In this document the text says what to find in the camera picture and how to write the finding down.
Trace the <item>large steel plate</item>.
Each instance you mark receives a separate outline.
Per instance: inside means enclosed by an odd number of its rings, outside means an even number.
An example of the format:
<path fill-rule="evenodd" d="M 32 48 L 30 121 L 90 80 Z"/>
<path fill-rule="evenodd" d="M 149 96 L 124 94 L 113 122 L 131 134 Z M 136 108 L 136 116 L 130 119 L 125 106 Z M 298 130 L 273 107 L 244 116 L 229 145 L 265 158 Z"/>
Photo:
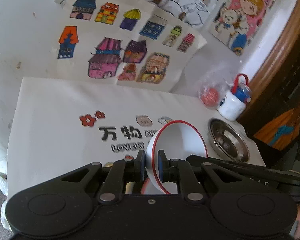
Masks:
<path fill-rule="evenodd" d="M 226 122 L 212 118 L 208 125 L 209 143 L 223 160 L 247 163 L 250 153 L 242 137 Z"/>

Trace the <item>orange robed figure painting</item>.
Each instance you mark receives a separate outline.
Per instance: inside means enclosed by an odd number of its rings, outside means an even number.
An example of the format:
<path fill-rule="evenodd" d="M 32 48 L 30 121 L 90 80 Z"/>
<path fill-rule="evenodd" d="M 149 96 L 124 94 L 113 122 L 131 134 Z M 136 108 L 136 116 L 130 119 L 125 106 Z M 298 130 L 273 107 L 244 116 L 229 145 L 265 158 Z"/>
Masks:
<path fill-rule="evenodd" d="M 268 122 L 253 138 L 282 151 L 297 138 L 299 132 L 300 112 L 293 108 Z"/>

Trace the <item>white printed table mat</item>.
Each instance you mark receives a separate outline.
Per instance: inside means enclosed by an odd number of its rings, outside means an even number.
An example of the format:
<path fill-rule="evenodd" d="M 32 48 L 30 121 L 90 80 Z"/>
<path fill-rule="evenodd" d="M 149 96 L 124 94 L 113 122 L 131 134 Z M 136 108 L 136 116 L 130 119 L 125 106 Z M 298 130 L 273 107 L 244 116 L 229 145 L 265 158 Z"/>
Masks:
<path fill-rule="evenodd" d="M 8 196 L 95 161 L 135 157 L 171 120 L 188 122 L 207 141 L 212 118 L 221 115 L 190 96 L 26 77 L 8 142 Z"/>

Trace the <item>white bottle blue lid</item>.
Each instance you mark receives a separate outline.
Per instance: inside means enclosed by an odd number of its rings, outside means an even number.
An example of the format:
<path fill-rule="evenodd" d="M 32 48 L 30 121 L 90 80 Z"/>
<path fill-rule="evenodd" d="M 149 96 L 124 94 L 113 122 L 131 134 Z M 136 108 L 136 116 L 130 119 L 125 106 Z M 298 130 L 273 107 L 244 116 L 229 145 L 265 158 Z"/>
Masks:
<path fill-rule="evenodd" d="M 234 80 L 234 84 L 224 94 L 217 111 L 225 119 L 235 121 L 251 101 L 251 94 L 249 77 L 246 74 L 239 73 Z"/>

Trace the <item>red ball in plastic bag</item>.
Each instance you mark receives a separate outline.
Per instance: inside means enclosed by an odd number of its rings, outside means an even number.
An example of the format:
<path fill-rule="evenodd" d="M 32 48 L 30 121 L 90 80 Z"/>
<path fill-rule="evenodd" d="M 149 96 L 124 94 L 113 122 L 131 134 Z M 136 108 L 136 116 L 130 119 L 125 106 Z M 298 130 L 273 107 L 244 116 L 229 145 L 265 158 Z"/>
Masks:
<path fill-rule="evenodd" d="M 210 109 L 216 109 L 224 98 L 229 86 L 224 78 L 206 76 L 200 84 L 198 98 Z"/>

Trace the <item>houses drawing poster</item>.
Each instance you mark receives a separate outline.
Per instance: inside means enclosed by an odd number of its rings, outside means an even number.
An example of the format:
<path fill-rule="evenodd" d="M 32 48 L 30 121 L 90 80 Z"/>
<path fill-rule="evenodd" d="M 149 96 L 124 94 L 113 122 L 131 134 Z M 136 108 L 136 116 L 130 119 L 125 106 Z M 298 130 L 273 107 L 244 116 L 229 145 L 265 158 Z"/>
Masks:
<path fill-rule="evenodd" d="M 206 39 L 144 0 L 67 0 L 61 79 L 170 91 Z"/>

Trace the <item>brown wooden door frame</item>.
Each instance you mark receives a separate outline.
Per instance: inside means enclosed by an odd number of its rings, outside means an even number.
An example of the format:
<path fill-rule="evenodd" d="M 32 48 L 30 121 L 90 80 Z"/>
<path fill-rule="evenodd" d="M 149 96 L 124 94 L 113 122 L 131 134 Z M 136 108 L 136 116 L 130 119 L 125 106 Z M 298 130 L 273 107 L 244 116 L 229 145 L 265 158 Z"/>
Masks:
<path fill-rule="evenodd" d="M 300 0 L 297 0 L 282 34 L 252 79 L 253 100 L 238 119 L 249 133 L 254 133 L 270 120 L 266 104 L 277 102 L 275 90 L 283 84 L 283 79 L 288 76 L 299 56 Z"/>

